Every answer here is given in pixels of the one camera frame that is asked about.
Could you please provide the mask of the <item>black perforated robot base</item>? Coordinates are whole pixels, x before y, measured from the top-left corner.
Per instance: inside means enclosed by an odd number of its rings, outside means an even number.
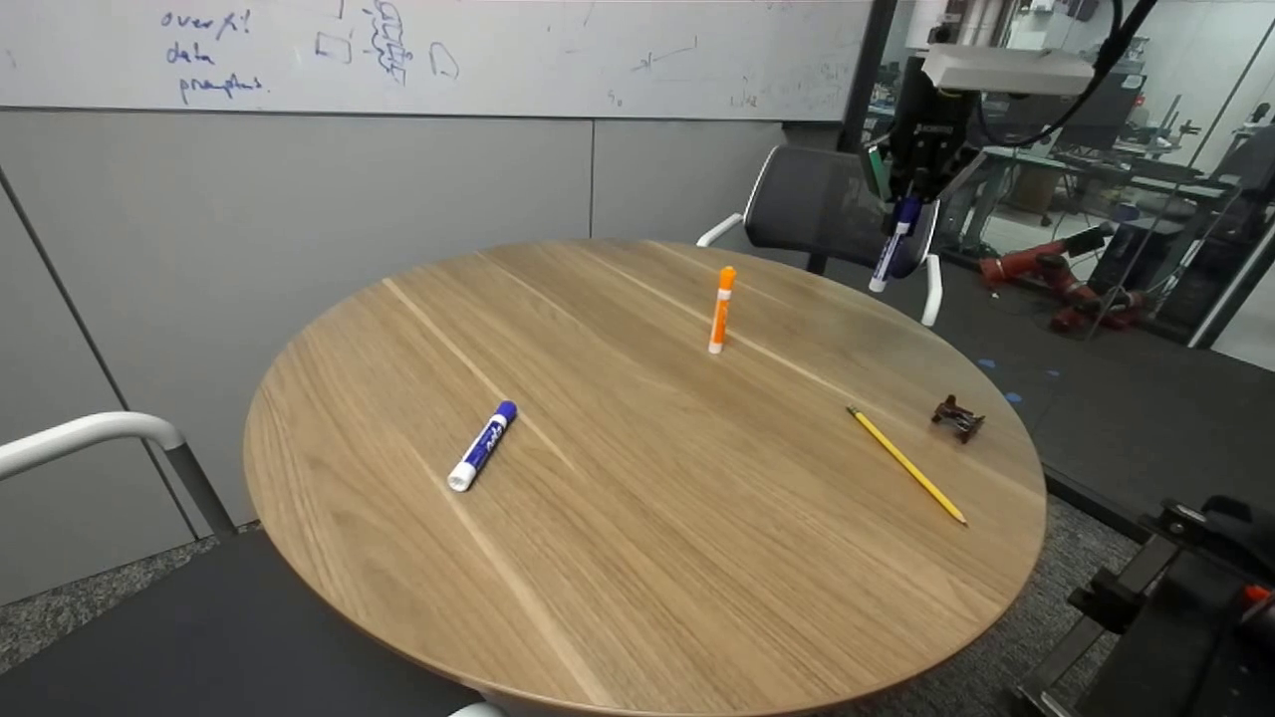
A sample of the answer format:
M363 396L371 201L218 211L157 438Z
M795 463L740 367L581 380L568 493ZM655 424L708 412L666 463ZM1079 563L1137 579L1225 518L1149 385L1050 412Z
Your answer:
M1169 502L1079 620L1018 684L1014 717L1275 717L1275 514Z

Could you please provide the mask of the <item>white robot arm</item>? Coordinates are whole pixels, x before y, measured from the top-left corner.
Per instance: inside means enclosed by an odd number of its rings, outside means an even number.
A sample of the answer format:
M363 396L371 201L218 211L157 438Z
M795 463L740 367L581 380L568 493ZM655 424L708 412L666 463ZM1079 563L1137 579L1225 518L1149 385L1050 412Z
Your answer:
M1059 48L970 43L959 20L941 20L902 65L902 94L886 131L888 190L934 205L985 145L1006 145L987 101L1052 101L1028 145L1064 129L1129 57L1161 0L1108 0L1111 24L1092 57Z

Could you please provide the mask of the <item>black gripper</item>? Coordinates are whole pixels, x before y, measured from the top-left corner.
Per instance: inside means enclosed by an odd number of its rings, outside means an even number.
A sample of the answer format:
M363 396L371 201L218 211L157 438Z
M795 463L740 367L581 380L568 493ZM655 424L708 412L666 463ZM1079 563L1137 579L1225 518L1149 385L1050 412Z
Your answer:
M888 194L915 190L941 201L978 161L971 149L971 90L943 90L923 74L923 58L908 57L902 72L902 94L888 124Z

